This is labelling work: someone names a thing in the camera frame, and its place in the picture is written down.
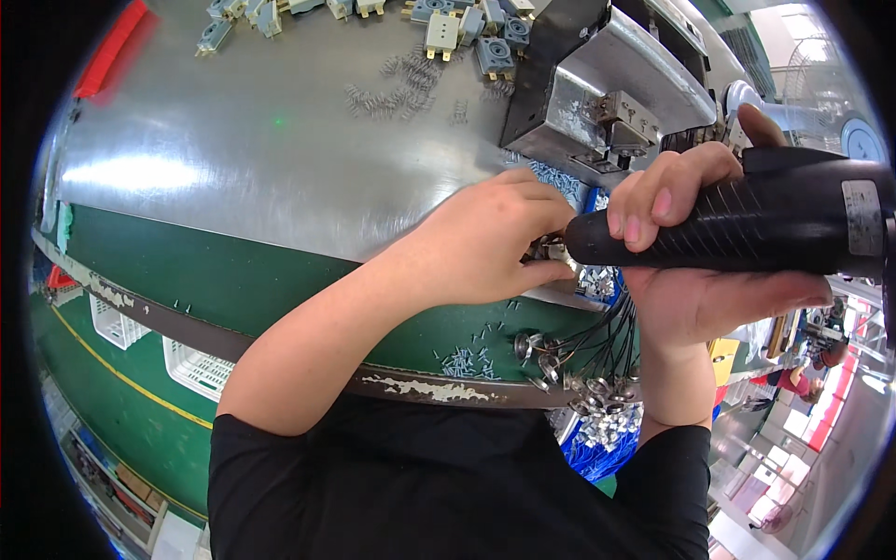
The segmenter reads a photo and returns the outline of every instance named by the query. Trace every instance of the hand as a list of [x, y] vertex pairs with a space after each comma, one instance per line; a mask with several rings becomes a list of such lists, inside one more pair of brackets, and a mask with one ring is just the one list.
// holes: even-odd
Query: hand
[[[737, 112], [756, 146], [785, 145], [780, 129], [759, 109]], [[707, 142], [678, 154], [661, 153], [646, 171], [633, 173], [610, 196], [610, 234], [631, 251], [647, 249], [660, 227], [687, 218], [698, 190], [743, 175], [727, 147]], [[792, 309], [831, 304], [824, 277], [803, 272], [719, 273], [697, 269], [623, 269], [638, 308], [642, 341], [660, 349], [702, 344], [736, 327]]]
[[562, 231], [575, 216], [553, 186], [528, 168], [461, 189], [370, 264], [397, 268], [422, 307], [483, 304], [519, 296], [551, 280], [571, 279], [558, 261], [520, 263], [529, 245]]

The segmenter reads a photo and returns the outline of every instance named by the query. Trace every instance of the cardboard box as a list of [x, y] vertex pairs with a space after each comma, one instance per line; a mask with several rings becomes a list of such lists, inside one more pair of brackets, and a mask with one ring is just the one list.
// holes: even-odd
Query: cardboard box
[[146, 498], [146, 504], [151, 507], [155, 512], [159, 511], [159, 508], [162, 506], [162, 502], [165, 501], [165, 498], [162, 497], [162, 494], [159, 494], [155, 490], [150, 492], [148, 498]]
[[118, 479], [144, 502], [150, 496], [152, 488], [137, 478], [137, 475], [133, 474], [124, 464], [118, 463], [118, 466], [115, 467], [115, 473], [118, 475]]

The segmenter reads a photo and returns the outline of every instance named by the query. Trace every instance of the label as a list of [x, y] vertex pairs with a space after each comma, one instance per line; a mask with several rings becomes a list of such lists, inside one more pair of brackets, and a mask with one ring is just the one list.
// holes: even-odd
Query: label
[[883, 221], [874, 181], [843, 181], [840, 188], [846, 204], [849, 252], [860, 256], [882, 255]]

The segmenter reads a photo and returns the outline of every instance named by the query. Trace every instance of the green work surface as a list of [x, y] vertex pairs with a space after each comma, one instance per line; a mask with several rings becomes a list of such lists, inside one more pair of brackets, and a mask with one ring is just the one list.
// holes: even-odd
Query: green work surface
[[[32, 297], [35, 350], [65, 399], [115, 456], [181, 504], [206, 515], [211, 430], [179, 416], [116, 377], [65, 328], [40, 297]], [[112, 367], [162, 400], [206, 420], [215, 403], [165, 372], [159, 335], [150, 333], [127, 351], [101, 338], [86, 296], [59, 309], [78, 335]]]
[[[125, 289], [156, 303], [250, 336], [259, 336], [288, 311], [342, 276], [357, 263], [96, 210], [73, 207], [68, 254]], [[440, 373], [454, 347], [474, 352], [486, 331], [495, 372], [523, 379], [513, 356], [517, 332], [546, 332], [562, 338], [594, 324], [599, 314], [520, 297], [484, 306], [429, 309], [389, 333], [365, 360], [378, 366]], [[496, 329], [503, 322], [505, 327]], [[492, 331], [486, 323], [491, 323]], [[576, 358], [570, 362], [576, 365]], [[530, 371], [537, 367], [529, 364]]]

